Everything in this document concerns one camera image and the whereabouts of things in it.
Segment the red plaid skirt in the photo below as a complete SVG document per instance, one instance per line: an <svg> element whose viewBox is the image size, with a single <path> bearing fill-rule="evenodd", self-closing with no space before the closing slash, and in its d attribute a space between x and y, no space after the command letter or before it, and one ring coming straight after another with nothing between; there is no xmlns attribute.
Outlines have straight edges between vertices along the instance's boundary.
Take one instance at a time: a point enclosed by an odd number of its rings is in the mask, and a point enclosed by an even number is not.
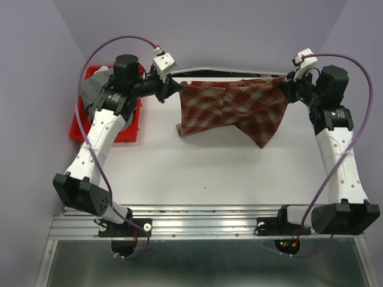
<svg viewBox="0 0 383 287"><path fill-rule="evenodd" d="M278 130L288 101L280 87L284 77L239 81L183 81L180 91L181 137L235 126L259 148Z"/></svg>

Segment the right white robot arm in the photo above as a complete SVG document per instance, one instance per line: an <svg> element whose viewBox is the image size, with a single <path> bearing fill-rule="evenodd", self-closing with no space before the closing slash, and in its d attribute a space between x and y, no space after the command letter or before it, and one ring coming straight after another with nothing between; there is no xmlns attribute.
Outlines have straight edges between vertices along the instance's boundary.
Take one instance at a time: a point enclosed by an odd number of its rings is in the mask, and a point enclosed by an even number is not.
<svg viewBox="0 0 383 287"><path fill-rule="evenodd" d="M309 71L288 73L281 90L290 103L308 107L326 179L320 191L328 190L326 204L286 205L275 219L282 233L297 225L317 234L359 235L380 216L362 187L351 143L356 139L349 109L342 105L349 82L346 70L329 65L322 68L316 82Z"/></svg>

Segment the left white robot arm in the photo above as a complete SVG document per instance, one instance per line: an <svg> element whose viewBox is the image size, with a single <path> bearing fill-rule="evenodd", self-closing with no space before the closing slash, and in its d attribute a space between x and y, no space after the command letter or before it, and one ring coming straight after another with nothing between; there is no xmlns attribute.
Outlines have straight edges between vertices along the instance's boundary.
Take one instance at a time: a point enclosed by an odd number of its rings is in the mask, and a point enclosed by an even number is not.
<svg viewBox="0 0 383 287"><path fill-rule="evenodd" d="M105 179L102 170L109 151L138 105L138 99L154 95L161 103L181 86L171 77L176 66L174 58L164 51L153 58L150 74L143 76L138 58L119 55L95 101L91 128L84 137L79 152L64 174L56 174L53 186L62 203L70 208L98 216L112 222L119 235L133 229L132 212L113 201L110 188L99 186Z"/></svg>

